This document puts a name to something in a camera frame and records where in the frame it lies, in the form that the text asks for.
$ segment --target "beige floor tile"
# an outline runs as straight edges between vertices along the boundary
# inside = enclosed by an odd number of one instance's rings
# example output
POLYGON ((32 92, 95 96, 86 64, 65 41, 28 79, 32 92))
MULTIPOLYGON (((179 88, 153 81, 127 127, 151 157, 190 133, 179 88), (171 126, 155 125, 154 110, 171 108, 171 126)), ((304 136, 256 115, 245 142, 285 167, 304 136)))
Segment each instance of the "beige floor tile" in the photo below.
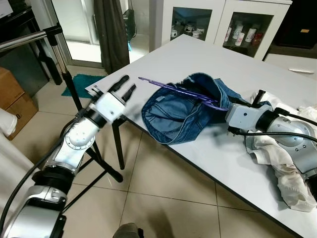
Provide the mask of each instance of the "beige floor tile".
MULTIPOLYGON (((96 186, 113 188, 127 191, 129 188, 131 175, 134 167, 135 158, 140 144, 142 132, 126 122, 120 126, 120 136, 122 143, 123 157, 125 160, 125 169, 121 170, 118 162, 117 151, 115 148, 112 128, 110 125, 106 125, 97 135, 96 142, 101 151, 104 160, 110 164, 115 170, 119 171, 123 176, 123 182, 118 183, 110 175, 106 174, 96 186)), ((83 171, 81 171, 74 180, 74 183, 88 185, 94 180, 103 169, 93 161, 83 171)))
MULTIPOLYGON (((73 184, 69 199, 85 186, 73 184)), ((65 215, 63 238, 110 238, 119 227, 126 192, 92 187, 65 215)))
POLYGON ((227 189, 223 188, 219 184, 216 184, 217 190, 217 203, 218 206, 232 207, 248 211, 255 211, 251 206, 242 201, 240 198, 236 197, 234 194, 229 192, 227 189))
POLYGON ((135 163, 129 191, 216 205, 214 182, 145 133, 135 163))
MULTIPOLYGON (((61 85, 55 85, 53 81, 50 81, 32 99, 40 112, 75 115, 78 111, 73 99, 61 95, 65 88, 65 82, 61 85)), ((80 101, 83 107, 89 103, 87 98, 80 98, 80 101)))
POLYGON ((128 193, 121 224, 134 222, 146 238, 219 238, 217 207, 128 193))
MULTIPOLYGON (((67 66, 70 74, 74 77, 77 74, 87 74, 96 76, 105 76, 106 72, 102 68, 89 68, 80 66, 67 66)), ((55 85, 51 80, 33 97, 33 101, 38 105, 40 112, 59 113, 66 115, 75 115, 76 106, 71 97, 65 97, 61 94, 64 92, 66 84, 63 81, 61 85, 55 85)), ((87 98, 80 98, 83 106, 89 102, 87 98)))
POLYGON ((221 238, 292 238, 259 212, 218 207, 221 238))
POLYGON ((37 162, 58 140, 62 128, 74 117, 37 112, 12 143, 33 163, 37 162))

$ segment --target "robotic hand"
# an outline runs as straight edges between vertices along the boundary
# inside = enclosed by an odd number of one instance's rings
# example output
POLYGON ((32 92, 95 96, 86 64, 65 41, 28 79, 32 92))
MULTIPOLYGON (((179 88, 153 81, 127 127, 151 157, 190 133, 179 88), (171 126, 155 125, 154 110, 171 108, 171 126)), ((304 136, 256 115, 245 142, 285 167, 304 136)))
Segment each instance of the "robotic hand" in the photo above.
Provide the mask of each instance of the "robotic hand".
POLYGON ((68 127, 43 169, 33 175, 34 186, 28 189, 24 201, 8 222, 1 238, 62 236, 66 217, 61 211, 66 205, 72 181, 79 170, 85 151, 94 143, 99 129, 122 115, 125 103, 136 86, 133 85, 122 98, 114 92, 128 79, 128 75, 122 77, 105 94, 93 88, 95 95, 92 102, 68 127))
POLYGON ((260 90, 252 105, 233 104, 226 114, 229 131, 239 135, 264 135, 274 138, 276 142, 291 156, 294 165, 307 182, 314 198, 317 200, 317 140, 313 128, 303 121, 291 121, 279 114, 303 119, 311 124, 317 123, 309 119, 289 114, 289 112, 269 105, 259 105, 265 91, 260 90), (242 133, 242 130, 263 133, 242 133))

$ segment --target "teal mat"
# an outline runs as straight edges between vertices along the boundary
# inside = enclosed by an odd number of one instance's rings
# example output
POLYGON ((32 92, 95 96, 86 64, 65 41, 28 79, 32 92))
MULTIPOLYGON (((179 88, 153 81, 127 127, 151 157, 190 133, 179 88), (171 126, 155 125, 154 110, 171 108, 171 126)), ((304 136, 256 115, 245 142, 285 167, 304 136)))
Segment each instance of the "teal mat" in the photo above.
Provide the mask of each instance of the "teal mat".
MULTIPOLYGON (((96 83, 97 81, 101 80, 104 77, 105 76, 91 76, 91 75, 85 75, 85 74, 76 75, 73 79, 73 82, 74 82, 78 97, 92 98, 92 96, 90 96, 90 94, 87 92, 85 88, 87 88, 89 85, 92 85, 93 83, 96 83)), ((66 88, 65 91, 61 95, 71 97, 71 94, 68 88, 66 88)))

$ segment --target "dark curtain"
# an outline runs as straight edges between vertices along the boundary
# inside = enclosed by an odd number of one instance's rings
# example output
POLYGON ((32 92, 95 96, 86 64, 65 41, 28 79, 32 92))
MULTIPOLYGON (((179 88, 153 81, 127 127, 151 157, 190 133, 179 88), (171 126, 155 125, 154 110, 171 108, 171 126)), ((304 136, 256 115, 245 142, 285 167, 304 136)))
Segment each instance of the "dark curtain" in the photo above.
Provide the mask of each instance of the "dark curtain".
POLYGON ((119 0, 94 0, 102 66, 111 74, 130 63, 127 35, 119 0))

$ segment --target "denim jeans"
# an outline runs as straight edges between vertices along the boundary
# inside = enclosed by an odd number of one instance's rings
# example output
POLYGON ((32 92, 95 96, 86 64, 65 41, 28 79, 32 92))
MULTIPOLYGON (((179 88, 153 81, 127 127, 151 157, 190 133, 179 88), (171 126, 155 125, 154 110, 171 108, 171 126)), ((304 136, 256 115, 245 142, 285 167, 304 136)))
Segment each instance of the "denim jeans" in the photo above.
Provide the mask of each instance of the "denim jeans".
MULTIPOLYGON (((230 107, 229 98, 243 100, 220 79, 204 73, 191 74, 176 86, 217 99, 215 106, 221 108, 230 107)), ((202 104, 201 100, 160 88, 143 106, 142 119, 155 140, 172 145, 195 140, 208 124, 224 123, 226 113, 202 104)))

